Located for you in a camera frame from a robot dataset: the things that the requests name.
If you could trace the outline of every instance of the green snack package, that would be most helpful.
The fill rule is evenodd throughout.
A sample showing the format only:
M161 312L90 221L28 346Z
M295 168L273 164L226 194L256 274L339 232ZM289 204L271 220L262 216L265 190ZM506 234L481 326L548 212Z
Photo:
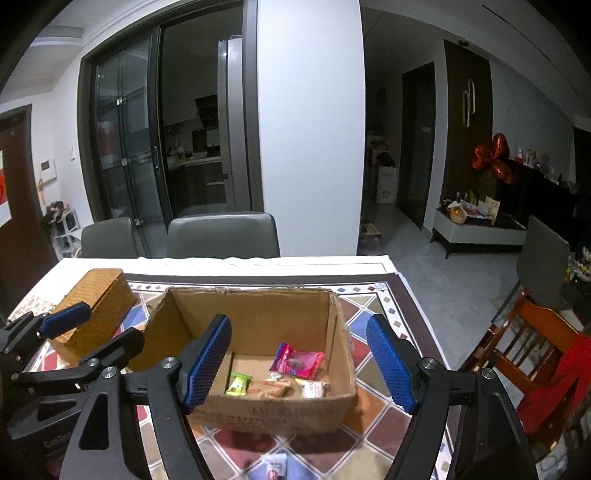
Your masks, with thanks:
M252 380L252 377L249 377L248 375L232 372L232 376L230 377L230 386L226 390L226 395L230 397L241 397L246 395L248 382L250 382L250 380Z

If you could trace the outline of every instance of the cabinet door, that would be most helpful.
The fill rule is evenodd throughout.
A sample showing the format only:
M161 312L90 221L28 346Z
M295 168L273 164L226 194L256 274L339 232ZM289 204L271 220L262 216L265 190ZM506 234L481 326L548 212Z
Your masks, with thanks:
M487 59L459 45L448 41L444 41L444 45L448 113L441 200L454 198L458 190L466 192L477 188L478 180L472 168L472 151L475 146L490 145L492 141L491 65ZM475 111L472 108L468 111L468 103L472 103L473 98L476 101Z

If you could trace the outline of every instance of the colorful diamond pattern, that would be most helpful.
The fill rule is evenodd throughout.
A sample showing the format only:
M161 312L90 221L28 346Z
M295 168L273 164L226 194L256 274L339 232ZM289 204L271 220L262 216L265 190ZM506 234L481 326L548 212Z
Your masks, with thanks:
M351 333L354 333L366 343L367 334L365 331L368 327L368 320L372 317L372 315L373 313L368 312L367 310L362 310L349 325Z
M134 287L137 302L118 332L131 326L140 329L145 327L147 315L160 302L167 285L134 284ZM287 454L289 480L384 478L392 458L400 448L410 418L391 402L384 380L366 344L365 329L374 313L382 313L397 329L396 333L400 338L408 338L408 330L401 323L402 318L392 305L392 298L382 293L388 291L387 284L332 288L338 293L347 292L339 301L353 334L350 337L351 354L360 382L357 386L357 398L346 413L342 427L337 432L326 435L280 439L191 424L203 457L216 480L267 480L267 467L262 461L262 456L266 453ZM372 291L376 293L349 294ZM52 348L44 348L43 354L43 360L38 359L35 362L39 369L65 366L65 362ZM152 478L167 479L150 410L148 407L138 406L137 414ZM437 469L432 478L443 480L446 477L450 458L450 448L442 443Z
M343 429L324 435L297 435L290 447L321 473L328 473L356 443Z
M355 337L351 336L351 344L353 348L351 349L351 357L353 357L353 364L355 368L357 368L363 360L369 355L369 347L367 344L357 340Z

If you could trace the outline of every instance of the glass door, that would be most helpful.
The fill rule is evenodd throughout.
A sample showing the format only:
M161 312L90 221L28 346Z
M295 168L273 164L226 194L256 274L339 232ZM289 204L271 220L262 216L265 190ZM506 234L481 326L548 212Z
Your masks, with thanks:
M148 67L151 38L122 55L121 131L131 193L137 211L136 224L152 257L166 256L166 226L160 205L155 171L160 172L157 148L152 147L148 115Z
M130 216L151 258L166 256L170 205L161 175L155 91L158 34L134 43L97 65L96 122L100 166L111 215Z

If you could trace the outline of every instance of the snack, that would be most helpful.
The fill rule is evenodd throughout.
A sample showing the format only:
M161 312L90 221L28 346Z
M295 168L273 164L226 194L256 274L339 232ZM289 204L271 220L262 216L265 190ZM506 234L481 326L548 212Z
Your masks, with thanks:
M262 461L267 464L267 480L285 480L287 470L287 454L271 453L263 455Z
M295 379L295 382L301 387L301 396L303 398L323 398L324 389L330 385L326 382L316 382L314 380Z
M289 343L282 343L270 371L312 380L324 360L323 352L298 352Z
M230 397L242 397L246 395L246 389L250 380L252 380L252 377L249 377L248 375L232 372L230 386L226 390L226 395Z
M285 395L290 386L289 382L254 380L248 385L246 394L258 398L278 398Z

